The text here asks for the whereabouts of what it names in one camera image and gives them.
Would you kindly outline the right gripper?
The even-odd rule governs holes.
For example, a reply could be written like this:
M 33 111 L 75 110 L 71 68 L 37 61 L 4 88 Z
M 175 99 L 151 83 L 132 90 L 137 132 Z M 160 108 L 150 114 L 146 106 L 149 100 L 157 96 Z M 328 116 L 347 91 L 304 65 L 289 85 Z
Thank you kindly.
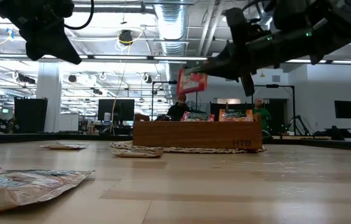
M 240 73 L 241 83 L 246 96 L 255 92 L 253 78 L 247 70 L 259 68 L 309 56 L 315 65 L 324 58 L 321 51 L 319 30 L 326 19 L 321 19 L 313 26 L 303 29 L 272 33 L 259 25 L 247 24 L 240 8 L 231 8 L 224 12 L 232 35 L 232 42 L 206 63 L 190 68 L 192 73 Z

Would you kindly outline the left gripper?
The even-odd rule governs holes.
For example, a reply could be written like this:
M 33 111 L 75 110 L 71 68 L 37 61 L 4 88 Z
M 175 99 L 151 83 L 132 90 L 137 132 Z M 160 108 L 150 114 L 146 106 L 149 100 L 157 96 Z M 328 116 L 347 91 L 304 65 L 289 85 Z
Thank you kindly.
M 82 62 L 64 33 L 64 19 L 72 13 L 71 0 L 0 0 L 0 17 L 34 33 L 26 39 L 26 54 L 34 61 L 51 55 L 75 65 Z

